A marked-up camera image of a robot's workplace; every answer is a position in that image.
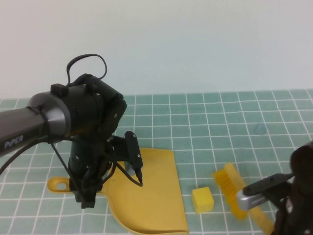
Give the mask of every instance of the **dustpan handle hole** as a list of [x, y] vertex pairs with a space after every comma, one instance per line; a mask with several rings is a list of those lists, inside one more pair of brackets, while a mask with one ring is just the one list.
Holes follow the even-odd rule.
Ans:
[[65, 183], [58, 183], [57, 189], [58, 190], [65, 190], [67, 188], [67, 185]]

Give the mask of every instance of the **green grid mat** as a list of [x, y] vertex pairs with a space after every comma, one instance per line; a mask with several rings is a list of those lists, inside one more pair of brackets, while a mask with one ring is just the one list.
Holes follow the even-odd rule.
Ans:
[[[290, 172], [293, 150], [313, 138], [313, 90], [160, 94], [125, 97], [128, 108], [116, 130], [136, 133], [141, 147], [173, 149], [191, 234], [261, 235], [256, 224], [229, 212], [212, 174], [233, 162], [247, 184]], [[27, 99], [0, 101], [0, 111]], [[65, 162], [70, 143], [57, 144]], [[2, 165], [8, 156], [0, 158]], [[128, 234], [112, 217], [105, 197], [80, 209], [72, 195], [52, 194], [50, 177], [67, 177], [53, 149], [27, 150], [0, 176], [0, 234]], [[212, 212], [195, 214], [191, 191], [210, 187]], [[262, 206], [274, 221], [275, 208]]]

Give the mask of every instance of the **yellow foam block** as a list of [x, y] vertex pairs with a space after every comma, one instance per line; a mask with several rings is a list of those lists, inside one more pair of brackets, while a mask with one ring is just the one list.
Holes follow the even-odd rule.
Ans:
[[209, 187], [192, 190], [191, 199], [196, 213], [213, 210], [214, 200]]

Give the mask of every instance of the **yellow brush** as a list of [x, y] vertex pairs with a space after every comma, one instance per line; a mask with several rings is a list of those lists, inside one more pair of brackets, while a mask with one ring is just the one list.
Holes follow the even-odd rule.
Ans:
[[265, 235], [270, 235], [273, 232], [274, 224], [268, 219], [260, 207], [252, 208], [249, 211], [242, 211], [239, 208], [236, 193], [242, 190], [246, 184], [232, 163], [225, 164], [224, 169], [215, 172], [213, 177], [222, 190], [226, 203], [230, 206], [230, 211], [235, 218], [239, 220], [246, 219], [249, 213]]

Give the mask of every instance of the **yellow dustpan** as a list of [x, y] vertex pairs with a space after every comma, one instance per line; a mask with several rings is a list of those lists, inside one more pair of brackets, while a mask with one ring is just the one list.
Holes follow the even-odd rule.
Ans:
[[[115, 219], [134, 234], [187, 234], [188, 226], [174, 153], [171, 150], [140, 149], [143, 187], [132, 183], [117, 168], [98, 194], [107, 197]], [[66, 189], [57, 189], [64, 183]], [[52, 178], [51, 192], [71, 193], [69, 178]]]

